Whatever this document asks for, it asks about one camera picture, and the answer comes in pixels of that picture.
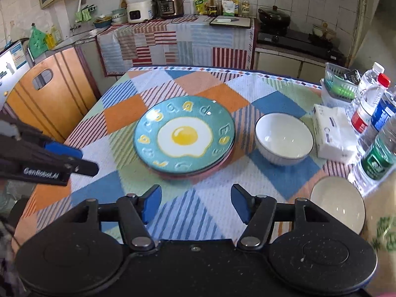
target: patchwork tablecloth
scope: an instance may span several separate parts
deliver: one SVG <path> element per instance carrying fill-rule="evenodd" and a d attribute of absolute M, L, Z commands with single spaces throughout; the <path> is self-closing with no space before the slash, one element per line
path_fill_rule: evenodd
<path fill-rule="evenodd" d="M 154 104 L 176 96 L 214 99 L 231 113 L 236 145 L 231 162 L 210 177 L 165 181 L 138 159 L 132 135 L 139 118 Z M 245 226 L 235 212 L 230 189 L 241 184 L 252 195 L 270 195 L 278 202 L 309 197 L 313 185 L 327 175 L 347 177 L 351 166 L 319 159 L 315 149 L 301 163 L 270 164 L 254 142 L 255 122 L 264 114 L 284 112 L 300 118 L 313 132 L 311 110 L 321 103 L 320 86 L 260 72 L 199 67 L 138 67 L 107 91 L 67 139 L 96 161 L 95 177 L 73 174 L 66 187 L 38 185 L 18 224 L 24 242 L 86 198 L 115 202 L 126 193 L 141 195 L 153 184 L 163 191 L 162 205 L 148 224 L 154 238 L 237 239 Z M 273 238 L 288 231 L 276 224 Z M 115 223 L 102 229 L 120 240 Z"/>
<path fill-rule="evenodd" d="M 106 74 L 123 75 L 130 67 L 171 64 L 252 69 L 254 19 L 251 29 L 212 27 L 212 20 L 185 15 L 110 27 L 97 36 Z"/>

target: checkered tablecloth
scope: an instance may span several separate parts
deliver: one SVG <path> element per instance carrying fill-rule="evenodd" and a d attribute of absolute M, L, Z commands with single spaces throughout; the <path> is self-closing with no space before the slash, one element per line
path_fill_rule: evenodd
<path fill-rule="evenodd" d="M 251 69 L 255 22 L 251 28 L 212 27 L 213 18 L 185 15 L 136 25 L 116 25 L 97 36 L 107 75 L 130 67 L 194 65 Z"/>
<path fill-rule="evenodd" d="M 176 96 L 214 99 L 231 113 L 236 143 L 231 162 L 210 177 L 162 180 L 138 159 L 132 135 L 139 118 L 153 105 Z M 84 159 L 98 163 L 95 177 L 73 174 L 66 187 L 37 186 L 18 224 L 24 242 L 86 198 L 115 202 L 126 193 L 141 195 L 153 184 L 162 187 L 162 204 L 148 230 L 154 238 L 208 240 L 238 238 L 245 226 L 235 212 L 230 189 L 241 184 L 252 195 L 278 202 L 309 197 L 327 175 L 347 177 L 351 166 L 325 161 L 315 149 L 301 163 L 280 167 L 260 155 L 254 126 L 264 114 L 284 112 L 300 118 L 313 132 L 311 110 L 321 103 L 320 87 L 260 72 L 198 67 L 132 68 L 107 91 L 79 123 L 66 144 L 82 149 Z M 115 223 L 102 230 L 120 239 Z M 288 231 L 276 224 L 273 236 Z"/>

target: metal bolt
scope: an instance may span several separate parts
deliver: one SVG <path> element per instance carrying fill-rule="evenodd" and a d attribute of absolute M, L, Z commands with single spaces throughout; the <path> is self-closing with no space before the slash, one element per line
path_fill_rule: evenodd
<path fill-rule="evenodd" d="M 260 239 L 256 237 L 244 237 L 241 239 L 241 244 L 248 248 L 257 247 L 260 243 Z"/>
<path fill-rule="evenodd" d="M 132 244 L 135 247 L 147 248 L 149 245 L 151 245 L 151 239 L 148 237 L 136 237 L 132 239 Z"/>

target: white bottle cap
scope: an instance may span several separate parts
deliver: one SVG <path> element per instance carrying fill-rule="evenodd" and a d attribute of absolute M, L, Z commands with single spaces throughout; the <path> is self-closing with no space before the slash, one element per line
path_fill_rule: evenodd
<path fill-rule="evenodd" d="M 385 71 L 385 68 L 383 66 L 381 66 L 379 63 L 374 62 L 373 70 L 375 70 L 376 72 L 379 72 L 380 74 L 383 74 Z"/>

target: wooden chair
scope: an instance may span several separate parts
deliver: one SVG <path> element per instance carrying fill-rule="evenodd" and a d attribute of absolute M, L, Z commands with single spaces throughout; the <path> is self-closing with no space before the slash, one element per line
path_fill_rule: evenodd
<path fill-rule="evenodd" d="M 36 90 L 33 80 L 45 70 L 52 78 Z M 29 69 L 7 104 L 21 121 L 62 143 L 97 101 L 76 50 L 69 48 Z"/>

